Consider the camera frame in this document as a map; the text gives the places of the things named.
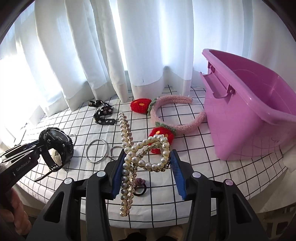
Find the person's left hand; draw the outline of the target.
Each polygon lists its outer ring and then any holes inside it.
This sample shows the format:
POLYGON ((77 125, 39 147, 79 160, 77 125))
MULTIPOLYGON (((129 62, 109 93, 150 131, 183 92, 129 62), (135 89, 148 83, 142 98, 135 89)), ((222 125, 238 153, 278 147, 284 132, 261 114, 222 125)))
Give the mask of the person's left hand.
POLYGON ((13 212, 7 209, 1 209, 1 217, 5 222, 14 224, 17 234, 27 235, 32 228, 32 224, 29 221, 27 213, 24 211, 22 201, 13 188, 11 189, 10 203, 13 212))

